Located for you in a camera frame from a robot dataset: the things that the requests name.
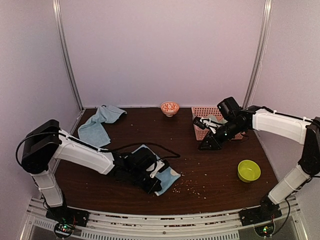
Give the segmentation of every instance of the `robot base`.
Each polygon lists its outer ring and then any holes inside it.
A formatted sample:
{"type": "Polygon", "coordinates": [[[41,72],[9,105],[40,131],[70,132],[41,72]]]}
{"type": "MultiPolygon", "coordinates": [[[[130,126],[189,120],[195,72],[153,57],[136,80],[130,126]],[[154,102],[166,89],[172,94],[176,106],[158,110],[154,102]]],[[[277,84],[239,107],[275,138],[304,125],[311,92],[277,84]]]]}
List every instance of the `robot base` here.
{"type": "MultiPolygon", "coordinates": [[[[272,211],[272,214],[274,215],[274,219],[282,216],[281,210],[278,208],[272,211]]],[[[263,216],[261,214],[260,206],[249,209],[243,209],[239,212],[239,216],[242,226],[259,224],[262,222],[270,221],[272,219],[270,215],[263,216]]]]}
{"type": "MultiPolygon", "coordinates": [[[[79,227],[86,227],[87,226],[87,222],[88,222],[88,218],[89,218],[88,211],[74,209],[74,208],[70,208],[70,207],[68,207],[67,210],[71,216],[74,216],[76,226],[79,226],[79,227]]],[[[56,220],[56,218],[54,216],[52,216],[50,211],[46,212],[45,217],[48,219],[56,220]]],[[[72,226],[74,224],[74,219],[73,218],[67,219],[65,223],[72,226]]]]}

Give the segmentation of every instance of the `pink dish rack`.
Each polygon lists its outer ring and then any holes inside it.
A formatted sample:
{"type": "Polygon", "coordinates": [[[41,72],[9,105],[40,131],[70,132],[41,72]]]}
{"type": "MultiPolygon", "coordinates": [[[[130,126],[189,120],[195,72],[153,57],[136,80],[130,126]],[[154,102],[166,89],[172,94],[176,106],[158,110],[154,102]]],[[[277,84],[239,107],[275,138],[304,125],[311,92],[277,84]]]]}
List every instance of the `pink dish rack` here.
{"type": "MultiPolygon", "coordinates": [[[[192,111],[192,118],[194,117],[200,117],[200,118],[205,118],[208,115],[213,115],[216,117],[216,119],[218,121],[220,121],[221,119],[223,119],[223,116],[221,114],[221,112],[219,111],[219,109],[214,106],[214,107],[200,107],[200,106],[193,106],[191,108],[192,111]]],[[[195,132],[195,138],[197,141],[201,141],[205,138],[205,136],[207,135],[207,132],[209,132],[209,129],[201,129],[200,127],[193,125],[194,127],[194,132],[195,132]]],[[[232,140],[241,140],[243,138],[243,136],[238,133],[237,135],[235,135],[235,137],[232,140]]]]}

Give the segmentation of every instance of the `pink bowl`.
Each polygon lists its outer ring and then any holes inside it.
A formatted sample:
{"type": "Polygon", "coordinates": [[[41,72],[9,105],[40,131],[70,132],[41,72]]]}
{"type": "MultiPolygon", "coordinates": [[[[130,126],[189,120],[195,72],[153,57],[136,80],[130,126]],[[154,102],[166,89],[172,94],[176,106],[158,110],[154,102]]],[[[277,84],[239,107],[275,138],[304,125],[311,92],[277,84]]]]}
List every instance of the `pink bowl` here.
{"type": "Polygon", "coordinates": [[[173,101],[165,101],[161,104],[161,111],[167,116],[172,117],[179,111],[179,104],[173,101]]]}

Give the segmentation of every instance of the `metal pole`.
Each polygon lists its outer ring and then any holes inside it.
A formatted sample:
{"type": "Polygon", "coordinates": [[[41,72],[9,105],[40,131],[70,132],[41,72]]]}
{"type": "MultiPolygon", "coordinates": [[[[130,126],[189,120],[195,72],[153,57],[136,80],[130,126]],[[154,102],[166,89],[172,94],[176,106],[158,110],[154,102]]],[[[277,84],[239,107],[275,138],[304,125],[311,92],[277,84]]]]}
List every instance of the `metal pole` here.
{"type": "Polygon", "coordinates": [[[250,76],[249,85],[245,94],[245,98],[243,101],[243,108],[248,107],[249,101],[252,97],[253,90],[255,83],[257,82],[257,78],[259,75],[259,65],[262,61],[262,56],[265,50],[266,46],[266,40],[268,37],[268,31],[270,26],[270,20],[271,20],[271,9],[272,9],[272,2],[273,0],[265,0],[264,2],[264,11],[263,11],[263,17],[262,17],[262,23],[261,23],[261,31],[260,31],[260,37],[258,42],[258,47],[256,50],[255,60],[250,76]]]}
{"type": "Polygon", "coordinates": [[[77,88],[74,72],[72,70],[71,61],[70,61],[70,57],[69,57],[69,53],[68,53],[64,25],[63,25],[62,14],[61,14],[61,9],[60,9],[60,0],[52,0],[52,3],[53,3],[53,11],[54,11],[54,16],[55,16],[55,21],[56,21],[56,25],[57,25],[58,32],[59,32],[60,43],[61,43],[63,60],[64,60],[66,72],[67,72],[67,75],[68,75],[68,78],[70,81],[70,85],[71,85],[71,89],[72,89],[74,98],[76,100],[77,107],[78,107],[79,111],[81,112],[84,109],[84,107],[83,107],[81,99],[80,99],[79,91],[77,88]]]}

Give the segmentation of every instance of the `metal frame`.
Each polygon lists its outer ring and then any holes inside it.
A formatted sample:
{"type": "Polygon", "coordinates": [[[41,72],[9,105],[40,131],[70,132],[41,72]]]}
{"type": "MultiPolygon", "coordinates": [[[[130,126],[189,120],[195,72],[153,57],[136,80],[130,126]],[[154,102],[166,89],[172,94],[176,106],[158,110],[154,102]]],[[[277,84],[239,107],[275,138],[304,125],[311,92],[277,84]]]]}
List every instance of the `metal frame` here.
{"type": "Polygon", "coordinates": [[[59,32],[60,43],[61,43],[63,60],[64,60],[66,72],[67,72],[67,75],[68,75],[68,78],[70,81],[73,95],[76,100],[77,107],[78,107],[79,111],[82,111],[84,109],[84,107],[83,107],[81,99],[80,99],[80,94],[79,94],[79,91],[77,88],[74,72],[73,72],[72,66],[71,66],[71,61],[70,61],[70,57],[69,57],[69,52],[68,52],[68,48],[67,48],[67,41],[66,41],[66,36],[65,36],[65,31],[64,31],[64,25],[63,25],[63,21],[62,21],[60,0],[52,0],[52,4],[53,4],[55,21],[56,21],[56,25],[57,25],[58,32],[59,32]]]}
{"type": "Polygon", "coordinates": [[[76,128],[77,128],[82,116],[84,115],[85,110],[86,110],[86,108],[82,109],[82,111],[79,113],[79,116],[76,118],[76,120],[75,120],[75,122],[74,122],[74,124],[73,124],[73,126],[72,126],[72,128],[71,128],[71,130],[69,132],[71,135],[73,135],[74,132],[76,131],[76,128]]]}
{"type": "MultiPolygon", "coordinates": [[[[290,215],[299,239],[307,240],[305,221],[301,218],[296,198],[290,197],[289,202],[290,215]]],[[[282,217],[277,220],[287,216],[287,203],[282,202],[280,209],[282,217]]],[[[254,227],[242,226],[238,214],[240,210],[185,215],[131,215],[89,210],[87,226],[77,227],[72,236],[87,240],[238,240],[240,230],[254,227]]],[[[46,218],[46,212],[43,200],[31,199],[20,240],[29,240],[33,226],[53,230],[56,222],[46,218]]]]}
{"type": "Polygon", "coordinates": [[[267,39],[268,39],[268,33],[270,28],[270,22],[271,22],[272,5],[273,5],[273,0],[265,0],[258,47],[256,50],[256,55],[253,63],[249,85],[246,90],[245,98],[242,105],[243,108],[248,107],[248,105],[250,104],[251,97],[254,93],[254,87],[259,78],[259,74],[261,70],[261,61],[267,46],[267,39]]]}

